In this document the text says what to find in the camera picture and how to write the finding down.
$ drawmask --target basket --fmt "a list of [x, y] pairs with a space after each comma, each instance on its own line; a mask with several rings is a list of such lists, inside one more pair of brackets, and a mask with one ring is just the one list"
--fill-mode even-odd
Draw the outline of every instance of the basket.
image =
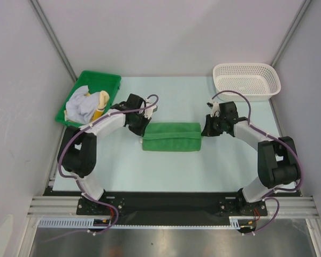
[[[237, 91], [249, 101], [265, 101], [280, 91], [280, 81], [273, 67], [263, 63], [225, 63], [213, 69], [217, 92]], [[243, 101], [233, 93], [218, 95], [224, 101]]]
[[64, 110], [65, 110], [65, 104], [67, 103], [69, 98], [73, 95], [75, 90], [85, 85], [88, 85], [88, 89], [91, 94], [95, 92], [100, 92], [102, 90], [106, 91], [109, 94], [109, 97], [110, 97], [109, 102], [107, 103], [104, 113], [107, 112], [111, 108], [114, 98], [117, 95], [117, 92], [120, 87], [120, 81], [121, 81], [121, 76], [118, 76], [118, 75], [100, 73], [95, 71], [82, 71], [74, 87], [71, 89], [68, 97], [63, 103], [61, 109], [58, 111], [55, 120], [57, 122], [63, 123], [66, 126], [72, 125], [75, 127], [79, 127], [83, 125], [83, 124], [79, 124], [71, 121], [65, 121]]

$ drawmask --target green towel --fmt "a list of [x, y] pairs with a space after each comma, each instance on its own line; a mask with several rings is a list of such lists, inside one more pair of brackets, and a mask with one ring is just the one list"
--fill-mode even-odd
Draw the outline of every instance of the green towel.
[[150, 123], [143, 137], [144, 151], [193, 152], [200, 149], [199, 123]]

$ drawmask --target cloth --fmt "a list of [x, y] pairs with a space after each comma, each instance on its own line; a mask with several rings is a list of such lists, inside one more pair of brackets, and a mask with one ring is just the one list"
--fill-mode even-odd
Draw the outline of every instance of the cloth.
[[150, 123], [143, 137], [143, 150], [193, 152], [201, 149], [199, 123]]
[[75, 90], [69, 101], [65, 104], [67, 119], [80, 124], [88, 124], [97, 109], [100, 93], [89, 93], [88, 86], [82, 86]]

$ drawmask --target gray cloth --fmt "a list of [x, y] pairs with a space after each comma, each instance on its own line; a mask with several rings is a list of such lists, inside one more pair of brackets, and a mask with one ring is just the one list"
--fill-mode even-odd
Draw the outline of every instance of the gray cloth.
[[88, 124], [90, 122], [97, 109], [100, 93], [96, 92], [86, 96], [88, 92], [88, 86], [76, 89], [65, 105], [67, 119], [80, 124]]

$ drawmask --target basket rim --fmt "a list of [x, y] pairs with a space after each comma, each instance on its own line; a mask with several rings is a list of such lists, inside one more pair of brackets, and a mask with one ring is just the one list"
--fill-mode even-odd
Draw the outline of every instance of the basket rim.
[[266, 63], [220, 63], [218, 65], [216, 65], [214, 68], [213, 68], [213, 81], [214, 81], [214, 86], [216, 88], [217, 91], [221, 91], [218, 87], [217, 87], [217, 83], [216, 83], [216, 78], [218, 77], [215, 77], [214, 76], [214, 73], [215, 73], [215, 70], [220, 68], [220, 67], [231, 67], [231, 66], [254, 66], [254, 67], [257, 67], [257, 66], [262, 66], [262, 67], [265, 67], [267, 69], [270, 70], [270, 72], [273, 74], [274, 76], [274, 79], [275, 79], [275, 82], [277, 84], [277, 90], [273, 93], [269, 93], [269, 94], [243, 94], [244, 96], [265, 96], [265, 95], [276, 95], [280, 92], [281, 90], [281, 83], [280, 83], [280, 80], [279, 80], [279, 77], [278, 77], [278, 74], [276, 72], [276, 70], [270, 66], [269, 64], [266, 64]]

